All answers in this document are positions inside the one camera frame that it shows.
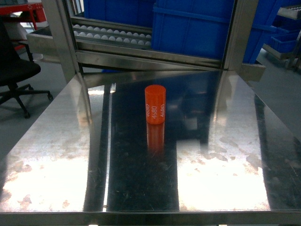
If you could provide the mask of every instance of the blue plastic crate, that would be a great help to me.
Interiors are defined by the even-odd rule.
[[[222,59],[230,18],[154,7],[155,50]]]
[[[301,21],[296,21],[296,23],[281,26],[278,29],[282,30],[284,33],[296,33],[301,30]]]
[[[259,0],[253,24],[271,26],[282,5],[283,0]]]
[[[259,0],[254,24],[272,25],[283,0]],[[157,7],[231,18],[234,0],[157,0]]]
[[[231,18],[234,0],[157,0],[156,4],[159,8]]]
[[[277,28],[266,25],[253,25],[246,47],[245,56],[243,59],[244,63],[254,64],[257,56],[263,46],[272,34],[277,32]]]
[[[84,0],[86,18],[152,27],[156,0]]]
[[[292,52],[296,45],[298,35],[298,32],[275,35],[272,37],[271,47],[279,53]]]
[[[279,35],[279,34],[285,34],[285,33],[288,33],[288,31],[285,30],[285,29],[281,29],[281,28],[279,28],[279,27],[275,27],[275,28],[276,28],[276,31],[275,31],[275,32],[270,33],[270,34],[267,34],[268,38],[267,38],[267,40],[265,41],[265,44],[270,45],[270,44],[272,43],[272,37],[273,37],[274,35]]]

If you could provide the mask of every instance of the chair base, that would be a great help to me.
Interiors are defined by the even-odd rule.
[[[47,93],[47,97],[49,100],[53,100],[53,96],[51,95],[49,90],[33,90],[30,84],[25,86],[18,87],[16,83],[8,85],[9,91],[1,92],[0,93],[0,105],[7,102],[11,98],[16,99],[18,104],[21,106],[22,110],[24,111],[24,118],[30,118],[29,112],[26,110],[24,104],[22,103],[20,96],[22,95],[31,95],[31,94],[41,94]]]

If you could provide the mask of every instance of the orange plastic cylinder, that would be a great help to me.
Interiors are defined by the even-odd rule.
[[[166,89],[160,85],[145,88],[146,121],[150,124],[161,124],[165,121]]]

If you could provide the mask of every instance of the stainless steel table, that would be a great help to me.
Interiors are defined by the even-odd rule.
[[[301,224],[301,144],[232,71],[76,75],[0,170],[0,225]]]

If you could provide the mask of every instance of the black office chair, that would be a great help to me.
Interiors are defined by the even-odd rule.
[[[19,57],[0,17],[0,86],[8,86],[9,88],[9,91],[0,93],[0,105],[11,98],[15,98],[23,109],[26,119],[30,117],[30,114],[19,96],[47,93],[48,99],[53,99],[48,90],[33,90],[30,84],[18,87],[18,82],[26,80],[41,71],[40,66],[33,62],[32,57],[30,59],[31,61],[27,61]]]

